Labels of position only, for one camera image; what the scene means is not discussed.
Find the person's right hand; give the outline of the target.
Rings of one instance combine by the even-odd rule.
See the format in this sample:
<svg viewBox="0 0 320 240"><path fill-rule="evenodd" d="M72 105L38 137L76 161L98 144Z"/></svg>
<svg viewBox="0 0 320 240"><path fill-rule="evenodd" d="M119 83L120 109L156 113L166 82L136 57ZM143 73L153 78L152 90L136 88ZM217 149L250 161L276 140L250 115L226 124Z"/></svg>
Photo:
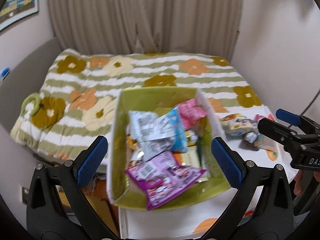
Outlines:
<svg viewBox="0 0 320 240"><path fill-rule="evenodd" d="M296 196L300 196L303 192L303 187L302 187L302 177L303 177L303 171L299 170L294 178L295 181L295 187L294 187L294 194Z"/></svg>

